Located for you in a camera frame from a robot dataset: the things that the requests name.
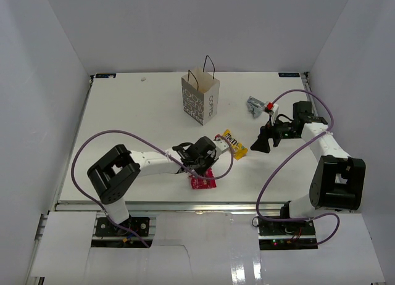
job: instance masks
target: black bag handle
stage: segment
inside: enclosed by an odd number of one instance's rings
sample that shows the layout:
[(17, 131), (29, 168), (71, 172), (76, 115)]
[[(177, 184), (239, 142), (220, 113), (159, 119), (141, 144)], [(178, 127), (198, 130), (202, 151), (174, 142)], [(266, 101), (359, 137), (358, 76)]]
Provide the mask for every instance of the black bag handle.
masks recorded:
[(214, 63), (212, 62), (211, 58), (209, 55), (206, 55), (206, 59), (204, 60), (204, 65), (203, 65), (203, 72), (204, 72), (204, 67), (206, 67), (206, 62), (207, 62), (207, 58), (210, 59), (211, 64), (212, 64), (212, 68), (214, 69), (214, 71), (212, 72), (212, 79), (214, 79), (214, 73), (215, 73), (215, 66)]
[(196, 83), (197, 83), (197, 90), (199, 91), (199, 83), (198, 83), (198, 80), (196, 79), (196, 76), (194, 76), (194, 74), (192, 73), (192, 71), (190, 71), (189, 69), (188, 69), (188, 80), (187, 80), (187, 83), (189, 83), (189, 74), (192, 74), (192, 76), (195, 78)]

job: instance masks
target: white tabletop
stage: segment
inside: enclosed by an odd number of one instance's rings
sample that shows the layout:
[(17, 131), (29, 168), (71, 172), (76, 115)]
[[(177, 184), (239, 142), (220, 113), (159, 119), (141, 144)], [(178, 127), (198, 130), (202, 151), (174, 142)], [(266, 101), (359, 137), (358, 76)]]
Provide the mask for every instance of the white tabletop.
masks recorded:
[[(289, 89), (304, 89), (300, 78), (279, 78), (277, 73), (217, 72), (215, 77), (220, 80), (217, 115), (201, 126), (183, 111), (182, 75), (183, 72), (118, 73), (115, 78), (96, 78), (73, 157), (90, 136), (109, 129), (132, 132), (162, 149), (183, 142), (194, 143), (201, 136), (214, 138), (229, 129), (243, 145), (249, 147), (268, 117), (263, 113), (253, 119), (246, 106), (248, 97), (265, 102), (274, 100)], [(280, 113), (292, 117), (292, 104), (306, 99), (303, 93), (286, 95), (278, 101)], [(283, 140), (269, 154), (249, 151), (247, 156), (235, 161), (229, 175), (217, 180), (214, 189), (191, 189), (186, 174), (151, 175), (137, 178), (125, 194), (125, 199), (136, 202), (254, 202), (272, 171), (303, 143), (301, 139)], [(92, 141), (77, 162), (76, 178), (80, 186), (94, 197), (98, 196), (86, 171), (117, 144), (124, 144), (132, 151), (151, 150), (139, 141), (120, 134), (108, 134)], [(214, 175), (222, 174), (229, 162), (229, 153), (223, 154), (213, 166)], [(303, 150), (273, 179), (262, 202), (285, 202), (303, 196), (309, 190), (316, 166), (313, 153)], [(60, 201), (87, 201), (75, 189), (70, 179), (70, 167)]]

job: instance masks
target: yellow snack package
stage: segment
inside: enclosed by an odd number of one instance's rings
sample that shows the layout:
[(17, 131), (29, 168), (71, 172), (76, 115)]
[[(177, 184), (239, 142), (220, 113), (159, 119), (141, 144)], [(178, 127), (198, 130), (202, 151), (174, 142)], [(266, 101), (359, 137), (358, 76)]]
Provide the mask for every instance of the yellow snack package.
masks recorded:
[(233, 157), (236, 160), (241, 159), (242, 157), (244, 157), (247, 154), (248, 149), (245, 148), (241, 144), (241, 142), (237, 141), (237, 139), (230, 133), (230, 130), (225, 130), (225, 132), (223, 132), (222, 136), (225, 137), (229, 141), (229, 143), (232, 145), (233, 151), (235, 152)]

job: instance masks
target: purple cable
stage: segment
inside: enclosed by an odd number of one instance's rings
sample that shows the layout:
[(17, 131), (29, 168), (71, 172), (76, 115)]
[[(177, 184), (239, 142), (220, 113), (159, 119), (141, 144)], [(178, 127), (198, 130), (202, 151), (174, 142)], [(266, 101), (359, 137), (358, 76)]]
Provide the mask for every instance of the purple cable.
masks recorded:
[[(302, 93), (309, 94), (309, 95), (313, 96), (314, 98), (316, 98), (316, 100), (318, 100), (319, 103), (321, 103), (322, 106), (324, 106), (324, 108), (325, 108), (326, 111), (328, 112), (329, 117), (330, 117), (330, 119), (331, 119), (331, 123), (330, 123), (330, 125), (329, 125), (327, 131), (329, 131), (329, 130), (331, 130), (331, 129), (333, 128), (333, 125), (334, 125), (334, 123), (335, 123), (335, 120), (334, 120), (334, 118), (333, 118), (333, 114), (331, 113), (331, 110), (328, 108), (328, 106), (326, 106), (326, 104), (325, 104), (319, 97), (317, 97), (317, 96), (316, 96), (315, 94), (313, 94), (312, 92), (308, 92), (308, 91), (305, 91), (305, 90), (303, 90), (303, 89), (290, 89), (289, 91), (284, 92), (283, 94), (279, 95), (272, 103), (273, 103), (273, 104), (276, 103), (281, 97), (283, 97), (284, 95), (287, 95), (288, 93), (292, 93), (292, 92), (302, 92)], [(325, 132), (322, 132), (322, 133), (320, 133), (320, 134), (318, 134), (316, 137), (312, 138), (310, 141), (306, 142), (306, 143), (303, 144), (301, 147), (299, 147), (298, 149), (296, 149), (289, 157), (287, 157), (287, 158), (280, 164), (280, 166), (278, 166), (278, 167), (276, 168), (276, 170), (273, 171), (273, 173), (269, 176), (269, 178), (267, 178), (267, 181), (265, 182), (264, 186), (263, 186), (262, 189), (260, 190), (260, 193), (259, 193), (259, 195), (258, 195), (258, 199), (257, 199), (257, 202), (256, 202), (256, 211), (257, 211), (257, 214), (258, 214), (259, 218), (261, 218), (261, 219), (263, 219), (263, 220), (266, 220), (266, 221), (280, 221), (280, 222), (306, 221), (306, 220), (311, 220), (311, 218), (307, 218), (307, 217), (304, 217), (304, 218), (288, 218), (288, 219), (277, 219), (277, 218), (265, 217), (265, 216), (263, 216), (263, 215), (261, 214), (261, 212), (259, 211), (259, 204), (260, 204), (260, 200), (261, 200), (261, 198), (262, 198), (262, 195), (264, 194), (265, 190), (267, 189), (267, 186), (268, 186), (269, 183), (272, 181), (272, 179), (274, 178), (274, 176), (276, 176), (276, 174), (286, 165), (286, 163), (288, 163), (289, 160), (291, 160), (291, 159), (292, 159), (295, 155), (297, 155), (300, 151), (302, 151), (303, 149), (305, 149), (307, 146), (309, 146), (310, 144), (312, 144), (314, 141), (316, 141), (317, 139), (321, 138), (321, 137), (324, 136), (325, 134), (326, 134), (326, 131), (325, 131)], [(323, 243), (329, 241), (329, 240), (336, 234), (336, 232), (337, 232), (338, 229), (339, 229), (339, 225), (340, 225), (340, 218), (339, 218), (339, 216), (338, 216), (337, 214), (332, 213), (332, 212), (330, 212), (330, 213), (324, 213), (324, 214), (321, 214), (321, 215), (319, 215), (319, 216), (313, 218), (313, 220), (314, 220), (314, 219), (319, 219), (319, 218), (321, 218), (321, 217), (329, 216), (329, 215), (334, 216), (334, 217), (336, 217), (336, 219), (337, 219), (337, 224), (336, 224), (335, 230), (334, 230), (326, 239), (324, 239), (324, 240), (322, 240), (322, 241), (320, 241), (320, 242), (318, 242), (318, 243), (316, 243), (316, 244), (304, 244), (305, 246), (315, 246), (315, 245), (323, 244)]]
[(230, 172), (230, 170), (232, 169), (232, 166), (233, 166), (233, 154), (234, 154), (234, 150), (233, 150), (231, 144), (229, 143), (229, 141), (226, 140), (225, 137), (223, 137), (223, 136), (219, 136), (219, 137), (220, 137), (221, 139), (223, 139), (223, 140), (228, 144), (228, 146), (229, 146), (230, 155), (231, 155), (230, 165), (229, 165), (228, 170), (227, 170), (224, 174), (222, 174), (222, 175), (220, 175), (220, 176), (218, 176), (218, 177), (212, 177), (212, 178), (203, 177), (203, 176), (198, 175), (197, 173), (195, 173), (195, 172), (193, 172), (192, 170), (190, 170), (188, 167), (184, 166), (184, 165), (183, 165), (182, 163), (180, 163), (178, 160), (176, 160), (175, 158), (173, 158), (171, 155), (168, 155), (168, 154), (167, 154), (165, 151), (163, 151), (162, 149), (156, 147), (156, 146), (153, 145), (152, 143), (150, 143), (150, 142), (144, 140), (143, 138), (140, 138), (139, 136), (137, 136), (137, 135), (135, 135), (135, 134), (133, 134), (133, 133), (129, 133), (129, 132), (122, 131), (122, 130), (107, 130), (107, 131), (98, 132), (98, 133), (96, 133), (95, 135), (93, 135), (92, 137), (88, 138), (88, 139), (81, 145), (81, 147), (79, 148), (79, 150), (77, 150), (77, 153), (75, 154), (75, 157), (74, 157), (73, 162), (72, 162), (71, 177), (72, 177), (72, 181), (73, 181), (74, 186), (75, 186), (75, 187), (78, 189), (78, 191), (79, 191), (80, 193), (82, 193), (85, 197), (87, 197), (89, 200), (91, 200), (91, 201), (93, 201), (93, 202), (95, 202), (95, 203), (98, 204), (98, 206), (99, 206), (99, 207), (104, 211), (104, 213), (106, 214), (106, 217), (107, 217), (107, 219), (109, 220), (109, 222), (111, 222), (114, 226), (116, 226), (116, 227), (118, 227), (118, 228), (120, 228), (120, 229), (123, 229), (124, 231), (128, 231), (129, 233), (134, 234), (134, 235), (135, 235), (135, 236), (136, 236), (136, 237), (137, 237), (147, 248), (149, 248), (149, 246), (148, 246), (148, 244), (143, 240), (142, 237), (140, 237), (135, 231), (133, 231), (133, 230), (131, 230), (131, 229), (128, 229), (128, 228), (126, 228), (126, 227), (124, 227), (124, 226), (122, 226), (122, 225), (116, 224), (116, 223), (110, 218), (110, 216), (107, 215), (106, 208), (104, 208), (103, 204), (102, 204), (99, 200), (96, 200), (94, 197), (92, 197), (91, 195), (89, 195), (89, 194), (87, 194), (86, 192), (84, 192), (84, 190), (82, 190), (82, 188), (78, 185), (78, 183), (77, 183), (77, 181), (76, 181), (76, 179), (75, 179), (75, 164), (77, 163), (78, 157), (80, 156), (82, 150), (83, 150), (93, 139), (95, 139), (95, 138), (97, 138), (97, 137), (99, 137), (99, 136), (101, 136), (101, 135), (109, 134), (109, 133), (124, 134), (124, 135), (130, 136), (130, 137), (133, 137), (133, 138), (137, 139), (138, 141), (141, 141), (142, 143), (147, 144), (149, 147), (155, 149), (157, 152), (163, 154), (164, 156), (168, 157), (168, 158), (169, 158), (170, 160), (172, 160), (173, 162), (177, 163), (177, 164), (178, 164), (181, 168), (183, 168), (186, 172), (188, 172), (188, 173), (192, 174), (193, 176), (195, 176), (195, 177), (197, 177), (197, 178), (200, 178), (200, 179), (204, 179), (204, 180), (217, 180), (217, 179), (223, 178), (224, 176), (226, 176), (226, 175)]

